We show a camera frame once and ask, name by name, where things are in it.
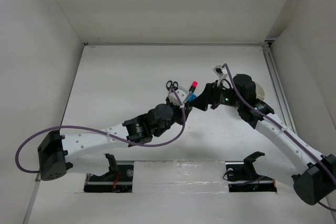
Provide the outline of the pink capped black highlighter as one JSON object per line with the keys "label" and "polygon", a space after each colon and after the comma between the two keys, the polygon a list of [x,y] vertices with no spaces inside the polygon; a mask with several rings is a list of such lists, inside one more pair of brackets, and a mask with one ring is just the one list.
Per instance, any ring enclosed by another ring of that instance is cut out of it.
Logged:
{"label": "pink capped black highlighter", "polygon": [[197,86],[198,86],[198,82],[197,81],[193,81],[192,84],[191,84],[191,86],[190,86],[190,88],[189,88],[189,90],[188,90],[188,93],[189,94],[193,94],[195,92]]}

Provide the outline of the blue capped black highlighter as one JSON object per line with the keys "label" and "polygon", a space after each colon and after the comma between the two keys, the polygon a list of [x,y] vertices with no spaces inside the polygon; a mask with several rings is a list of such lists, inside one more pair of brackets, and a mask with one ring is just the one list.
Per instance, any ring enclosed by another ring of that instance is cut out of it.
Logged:
{"label": "blue capped black highlighter", "polygon": [[188,93],[183,103],[192,102],[196,97],[197,95],[195,95],[194,93]]}

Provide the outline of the black handled scissors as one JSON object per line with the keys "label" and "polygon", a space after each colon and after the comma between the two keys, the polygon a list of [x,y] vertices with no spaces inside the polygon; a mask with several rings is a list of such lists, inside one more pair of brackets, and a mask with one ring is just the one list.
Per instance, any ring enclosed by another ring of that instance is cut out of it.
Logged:
{"label": "black handled scissors", "polygon": [[168,91],[171,91],[172,89],[177,90],[178,88],[179,88],[179,85],[177,81],[172,81],[172,80],[167,81],[166,89]]}

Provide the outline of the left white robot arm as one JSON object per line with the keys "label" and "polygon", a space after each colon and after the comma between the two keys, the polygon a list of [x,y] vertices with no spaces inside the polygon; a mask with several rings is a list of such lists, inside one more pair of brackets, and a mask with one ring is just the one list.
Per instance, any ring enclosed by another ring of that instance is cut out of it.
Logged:
{"label": "left white robot arm", "polygon": [[184,127],[191,111],[188,102],[179,105],[167,100],[145,114],[105,130],[84,127],[85,133],[77,135],[48,130],[37,148],[40,177],[51,181],[72,172],[92,173],[112,180],[117,175],[117,167],[113,155],[107,152],[109,149],[164,146],[151,141],[174,124]]}

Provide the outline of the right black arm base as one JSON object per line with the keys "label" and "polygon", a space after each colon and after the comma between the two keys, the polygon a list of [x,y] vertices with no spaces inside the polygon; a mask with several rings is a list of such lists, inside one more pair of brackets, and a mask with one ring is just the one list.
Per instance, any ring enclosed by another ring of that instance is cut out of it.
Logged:
{"label": "right black arm base", "polygon": [[253,166],[253,163],[263,156],[265,154],[262,152],[254,152],[243,161],[225,162],[226,171],[223,180],[228,182],[230,193],[277,192],[275,180],[257,174]]}

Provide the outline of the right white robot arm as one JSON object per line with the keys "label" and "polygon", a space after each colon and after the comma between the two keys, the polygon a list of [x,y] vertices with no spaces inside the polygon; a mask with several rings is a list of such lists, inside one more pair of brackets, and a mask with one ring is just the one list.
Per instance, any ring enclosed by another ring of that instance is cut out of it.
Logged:
{"label": "right white robot arm", "polygon": [[287,128],[274,110],[257,98],[256,84],[246,74],[230,78],[224,88],[221,81],[208,83],[191,106],[202,111],[219,105],[236,107],[238,115],[254,130],[269,139],[296,169],[295,174],[282,175],[279,180],[293,187],[306,204],[319,204],[335,191],[335,156],[324,156]]}

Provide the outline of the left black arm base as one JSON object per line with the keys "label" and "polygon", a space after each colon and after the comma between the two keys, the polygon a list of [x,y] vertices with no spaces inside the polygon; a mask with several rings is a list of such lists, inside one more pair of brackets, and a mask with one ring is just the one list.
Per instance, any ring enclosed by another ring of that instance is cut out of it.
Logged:
{"label": "left black arm base", "polygon": [[134,161],[117,161],[111,154],[105,155],[109,170],[101,176],[87,174],[85,193],[132,193]]}

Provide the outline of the white round compartment container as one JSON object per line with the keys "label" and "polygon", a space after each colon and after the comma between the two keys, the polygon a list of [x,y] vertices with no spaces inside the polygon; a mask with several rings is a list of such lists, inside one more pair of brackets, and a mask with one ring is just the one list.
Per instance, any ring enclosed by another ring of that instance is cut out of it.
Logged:
{"label": "white round compartment container", "polygon": [[264,88],[257,82],[255,82],[255,86],[256,86],[256,98],[261,101],[264,101],[266,97]]}

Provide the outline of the aluminium rail right side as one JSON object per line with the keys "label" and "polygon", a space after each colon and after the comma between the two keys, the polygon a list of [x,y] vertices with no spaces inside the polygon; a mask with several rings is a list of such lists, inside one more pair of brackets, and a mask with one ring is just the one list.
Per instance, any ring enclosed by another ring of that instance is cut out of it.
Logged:
{"label": "aluminium rail right side", "polygon": [[275,61],[273,59],[271,48],[270,48],[273,42],[274,42],[273,40],[266,40],[264,41],[261,47],[263,49],[263,54],[265,57],[266,65],[268,67],[271,81],[274,86],[274,90],[275,90],[278,102],[280,104],[281,110],[283,113],[288,113],[289,110],[288,110],[286,96],[284,94],[282,84],[279,78],[279,74],[278,74]]}

